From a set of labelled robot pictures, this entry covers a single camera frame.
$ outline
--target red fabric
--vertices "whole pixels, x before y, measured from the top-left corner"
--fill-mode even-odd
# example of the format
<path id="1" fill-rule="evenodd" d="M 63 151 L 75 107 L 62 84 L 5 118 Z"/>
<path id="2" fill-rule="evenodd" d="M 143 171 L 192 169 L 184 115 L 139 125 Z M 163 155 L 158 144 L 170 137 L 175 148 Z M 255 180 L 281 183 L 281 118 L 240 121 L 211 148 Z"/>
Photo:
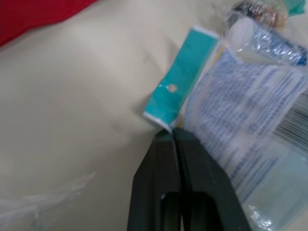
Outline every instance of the red fabric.
<path id="1" fill-rule="evenodd" d="M 0 0 L 0 46 L 26 31 L 61 22 L 96 0 Z"/>

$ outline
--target clear plastic wrapper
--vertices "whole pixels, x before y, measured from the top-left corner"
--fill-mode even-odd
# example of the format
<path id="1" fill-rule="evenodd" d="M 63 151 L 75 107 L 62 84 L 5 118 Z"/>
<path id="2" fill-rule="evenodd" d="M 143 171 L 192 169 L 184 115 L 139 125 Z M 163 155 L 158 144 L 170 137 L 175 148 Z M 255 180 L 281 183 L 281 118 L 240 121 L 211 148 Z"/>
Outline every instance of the clear plastic wrapper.
<path id="1" fill-rule="evenodd" d="M 233 6 L 228 18 L 228 26 L 232 26 L 244 16 L 265 26 L 283 31 L 288 13 L 283 2 L 279 0 L 245 0 Z"/>
<path id="2" fill-rule="evenodd" d="M 226 32 L 226 41 L 235 56 L 245 62 L 307 66 L 307 49 L 249 17 L 239 19 Z"/>
<path id="3" fill-rule="evenodd" d="M 47 194 L 13 197 L 0 193 L 0 231 L 49 231 L 84 191 L 94 173 Z"/>
<path id="4" fill-rule="evenodd" d="M 307 230 L 290 229 L 308 207 L 307 152 L 297 148 L 307 87 L 298 68 L 239 62 L 226 49 L 188 98 L 184 128 L 228 174 L 253 231 Z"/>

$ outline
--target plastic packaging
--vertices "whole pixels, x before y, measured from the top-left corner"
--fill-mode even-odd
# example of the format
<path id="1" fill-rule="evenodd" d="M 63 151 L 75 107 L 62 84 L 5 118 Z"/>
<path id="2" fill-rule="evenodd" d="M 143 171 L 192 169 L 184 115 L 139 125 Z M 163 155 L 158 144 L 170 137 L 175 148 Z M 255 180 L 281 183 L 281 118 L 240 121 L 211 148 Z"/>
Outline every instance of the plastic packaging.
<path id="1" fill-rule="evenodd" d="M 77 199 L 94 173 L 48 194 L 15 198 L 0 194 L 0 231 L 48 231 Z"/>
<path id="2" fill-rule="evenodd" d="M 194 27 L 186 37 L 167 75 L 152 93 L 143 115 L 171 132 L 180 122 L 180 111 L 212 55 L 219 35 Z"/>
<path id="3" fill-rule="evenodd" d="M 297 68 L 238 62 L 226 49 L 188 98 L 184 128 L 229 175 L 254 231 L 285 231 L 307 211 L 307 154 L 277 135 L 307 86 Z"/>
<path id="4" fill-rule="evenodd" d="M 283 31 L 288 13 L 283 2 L 279 0 L 245 0 L 233 6 L 227 20 L 228 26 L 232 26 L 244 16 L 248 16 L 265 26 Z"/>
<path id="5" fill-rule="evenodd" d="M 226 33 L 230 50 L 245 62 L 307 66 L 307 49 L 244 17 Z"/>

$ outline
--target barcode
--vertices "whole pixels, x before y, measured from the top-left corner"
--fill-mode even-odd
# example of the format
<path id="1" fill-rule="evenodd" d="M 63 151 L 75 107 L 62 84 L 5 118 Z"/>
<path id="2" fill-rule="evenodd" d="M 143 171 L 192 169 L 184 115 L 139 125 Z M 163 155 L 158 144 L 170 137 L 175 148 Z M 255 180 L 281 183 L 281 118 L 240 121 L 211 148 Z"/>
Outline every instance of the barcode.
<path id="1" fill-rule="evenodd" d="M 275 134 L 308 153 L 308 94 L 301 94 L 281 123 Z"/>

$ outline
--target beige fabric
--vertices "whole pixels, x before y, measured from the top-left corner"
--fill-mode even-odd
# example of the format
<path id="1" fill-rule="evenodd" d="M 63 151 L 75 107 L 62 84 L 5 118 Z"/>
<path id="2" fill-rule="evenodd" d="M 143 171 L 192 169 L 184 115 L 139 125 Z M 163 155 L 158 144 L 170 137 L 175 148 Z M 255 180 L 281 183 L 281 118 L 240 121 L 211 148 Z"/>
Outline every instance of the beige fabric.
<path id="1" fill-rule="evenodd" d="M 191 26 L 219 31 L 226 2 L 100 0 L 1 48 L 1 189 L 45 193 L 94 171 L 52 230 L 125 230 L 132 178 L 156 132 L 142 106 Z"/>

